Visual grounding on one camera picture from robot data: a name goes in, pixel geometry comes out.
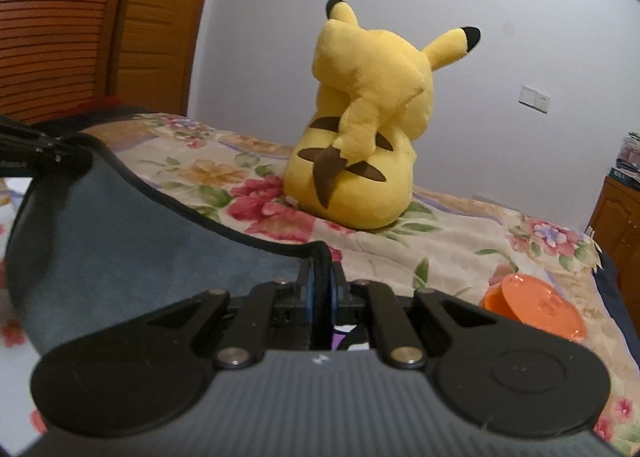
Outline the purple and grey towel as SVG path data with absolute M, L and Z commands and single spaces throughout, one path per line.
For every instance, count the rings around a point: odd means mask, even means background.
M 210 289 L 303 290 L 305 347 L 362 321 L 364 301 L 321 241 L 288 245 L 219 224 L 143 182 L 99 139 L 32 180 L 6 246 L 14 312 L 39 354 Z

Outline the floral bed quilt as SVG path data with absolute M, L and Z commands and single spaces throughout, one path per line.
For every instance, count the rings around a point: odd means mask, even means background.
M 575 305 L 587 347 L 610 372 L 611 395 L 597 435 L 626 456 L 638 451 L 639 342 L 614 266 L 587 235 L 421 188 L 395 224 L 356 232 L 285 202 L 288 147 L 163 113 L 96 124 L 89 133 L 146 183 L 204 216 L 278 243 L 320 240 L 347 277 L 384 281 L 398 295 L 431 287 L 476 303 L 511 273 L 547 281 Z

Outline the orange plastic cup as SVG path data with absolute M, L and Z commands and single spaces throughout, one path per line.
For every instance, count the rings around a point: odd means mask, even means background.
M 582 343 L 587 328 L 577 307 L 541 279 L 514 273 L 485 292 L 480 305 L 489 312 L 546 333 Z

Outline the wooden slatted wardrobe door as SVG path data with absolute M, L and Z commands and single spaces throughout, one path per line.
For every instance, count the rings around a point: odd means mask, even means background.
M 100 102 L 186 113 L 204 0 L 1 0 L 1 112 L 26 123 Z

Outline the yellow Pikachu plush toy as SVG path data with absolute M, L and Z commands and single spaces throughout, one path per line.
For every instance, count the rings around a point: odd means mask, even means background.
M 299 209 L 349 229 L 382 229 L 408 208 L 416 151 L 434 106 L 434 73 L 480 42 L 457 27 L 417 48 L 402 36 L 361 27 L 343 0 L 326 3 L 311 72 L 316 111 L 283 175 Z

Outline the white strawberry print sheet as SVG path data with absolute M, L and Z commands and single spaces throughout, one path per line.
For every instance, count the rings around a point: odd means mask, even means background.
M 4 256 L 29 178 L 1 180 L 1 455 L 18 456 L 47 431 L 32 401 L 29 381 L 39 355 L 14 314 L 6 287 Z

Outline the wooden sideboard cabinet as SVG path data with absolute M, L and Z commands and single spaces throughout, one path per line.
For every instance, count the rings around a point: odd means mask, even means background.
M 616 269 L 616 287 L 639 332 L 639 191 L 608 175 L 589 226 Z

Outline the stack of folded fabrics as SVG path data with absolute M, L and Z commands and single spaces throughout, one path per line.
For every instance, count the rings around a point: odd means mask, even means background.
M 640 187 L 640 136 L 629 132 L 623 139 L 610 176 L 620 183 L 638 190 Z

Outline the white wall switch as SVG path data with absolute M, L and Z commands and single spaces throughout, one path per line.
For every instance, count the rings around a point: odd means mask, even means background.
M 521 88 L 518 102 L 529 108 L 534 108 L 539 112 L 547 114 L 550 107 L 551 98 L 533 88 L 523 85 Z

